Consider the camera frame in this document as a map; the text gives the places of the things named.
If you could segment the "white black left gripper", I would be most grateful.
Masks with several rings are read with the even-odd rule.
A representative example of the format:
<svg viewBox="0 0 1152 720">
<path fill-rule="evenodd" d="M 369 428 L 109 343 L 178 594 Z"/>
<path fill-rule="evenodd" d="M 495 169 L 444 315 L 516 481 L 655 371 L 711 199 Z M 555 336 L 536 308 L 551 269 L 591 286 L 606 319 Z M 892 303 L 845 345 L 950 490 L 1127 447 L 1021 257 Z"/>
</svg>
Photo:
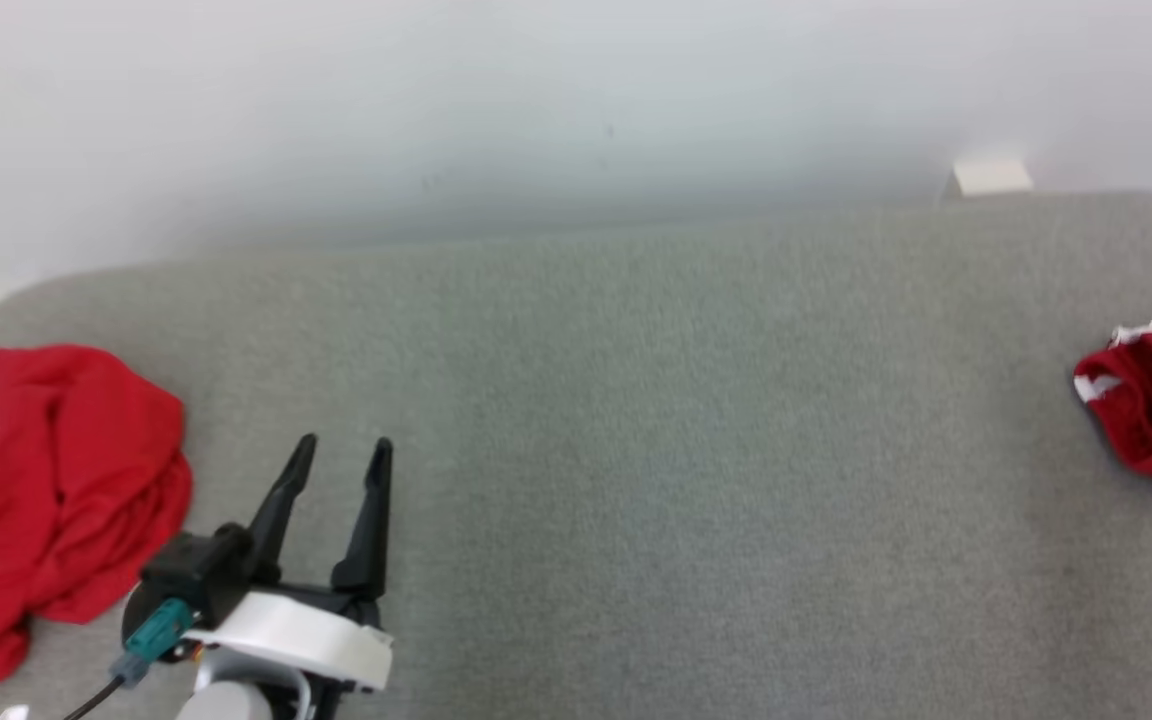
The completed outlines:
<svg viewBox="0 0 1152 720">
<path fill-rule="evenodd" d="M 314 433 L 300 438 L 248 525 L 253 584 L 282 579 L 285 533 L 316 447 Z M 379 438 L 332 588 L 252 589 L 223 619 L 202 617 L 184 634 L 202 651 L 187 719 L 334 719 L 347 694 L 387 689 L 394 639 L 378 601 L 387 592 L 393 460 L 391 439 Z"/>
</svg>

